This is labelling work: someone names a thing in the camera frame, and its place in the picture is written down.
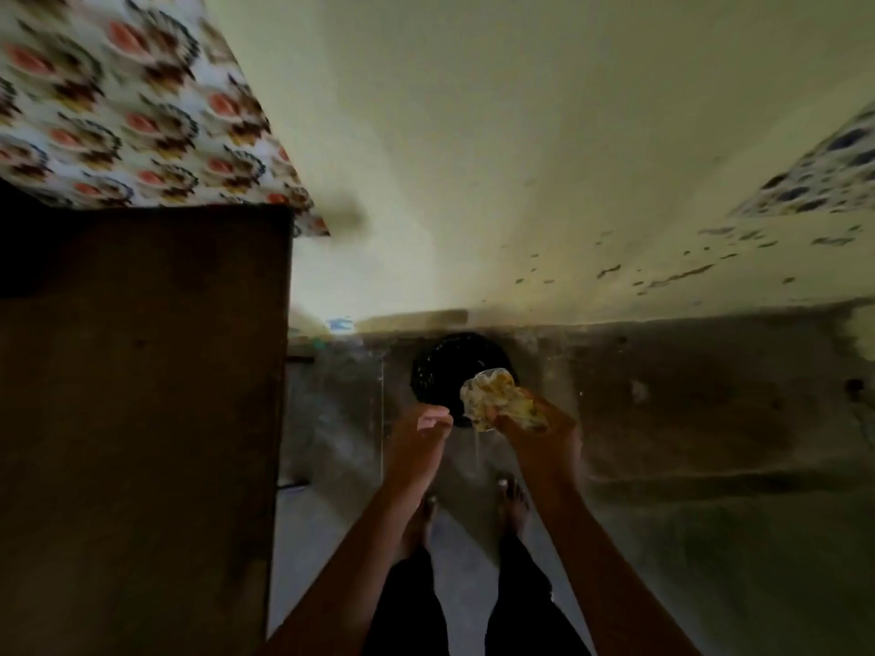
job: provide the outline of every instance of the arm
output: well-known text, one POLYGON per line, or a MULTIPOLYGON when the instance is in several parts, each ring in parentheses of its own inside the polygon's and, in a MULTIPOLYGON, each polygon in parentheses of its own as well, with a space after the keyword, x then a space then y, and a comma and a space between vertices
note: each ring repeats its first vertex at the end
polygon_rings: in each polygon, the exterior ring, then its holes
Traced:
POLYGON ((546 400, 531 398, 547 417, 546 431, 526 431, 506 416, 495 416, 494 424, 514 446, 599 656, 697 656, 699 651, 623 559, 577 491, 581 440, 574 419, 546 400))
POLYGON ((449 410, 428 405, 396 422, 383 485, 260 656, 361 652, 401 535, 452 428, 449 410))

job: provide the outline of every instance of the foot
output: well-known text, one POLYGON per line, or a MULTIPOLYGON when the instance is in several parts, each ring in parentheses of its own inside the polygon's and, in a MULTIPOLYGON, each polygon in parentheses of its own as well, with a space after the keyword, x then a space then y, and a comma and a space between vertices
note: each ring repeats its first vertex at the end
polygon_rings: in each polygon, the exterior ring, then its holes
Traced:
POLYGON ((529 522, 529 499, 514 475, 506 474, 498 480, 498 523, 502 535, 511 533, 518 538, 529 522))
POLYGON ((438 498, 434 495, 426 495, 419 503, 417 512, 404 528, 404 536, 401 538, 401 558, 410 557, 413 552, 422 546, 429 549, 432 540, 432 523, 438 514, 438 498))

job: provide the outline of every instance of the forearm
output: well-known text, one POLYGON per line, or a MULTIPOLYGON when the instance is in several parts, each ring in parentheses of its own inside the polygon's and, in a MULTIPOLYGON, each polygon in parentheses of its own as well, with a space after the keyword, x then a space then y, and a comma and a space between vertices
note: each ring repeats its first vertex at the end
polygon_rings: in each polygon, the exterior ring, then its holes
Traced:
POLYGON ((586 508, 573 481, 525 477, 599 656, 698 654, 586 508))
POLYGON ((410 489, 381 487, 262 656, 359 653, 420 499, 410 489))

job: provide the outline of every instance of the leg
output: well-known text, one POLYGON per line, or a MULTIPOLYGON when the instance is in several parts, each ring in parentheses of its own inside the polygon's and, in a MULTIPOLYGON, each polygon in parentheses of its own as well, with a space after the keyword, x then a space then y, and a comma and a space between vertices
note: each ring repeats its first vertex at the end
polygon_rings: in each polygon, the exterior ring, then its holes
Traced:
POLYGON ((427 498, 404 531, 402 548, 407 556, 388 572, 362 649, 366 656, 449 653, 446 620, 435 595, 432 556, 427 549, 435 509, 434 499, 427 498))
POLYGON ((505 482, 499 501, 502 536, 498 601, 487 626, 487 656, 509 653, 589 656, 584 641, 553 603, 550 580, 520 541, 529 515, 528 500, 511 477, 505 482))

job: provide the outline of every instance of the hand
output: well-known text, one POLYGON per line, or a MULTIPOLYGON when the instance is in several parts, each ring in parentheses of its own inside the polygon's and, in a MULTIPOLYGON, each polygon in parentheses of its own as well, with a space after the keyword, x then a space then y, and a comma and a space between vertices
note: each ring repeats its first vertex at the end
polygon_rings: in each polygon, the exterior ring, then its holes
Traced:
POLYGON ((388 440, 383 485, 421 498, 438 473, 451 430, 453 417, 446 407, 419 403, 404 414, 388 440))
POLYGON ((523 389, 523 393, 547 418, 544 430, 525 430, 509 416, 499 415, 491 408, 487 417, 516 451, 522 475, 531 479, 554 479, 576 483, 577 464, 582 442, 580 429, 573 418, 540 396, 523 389))

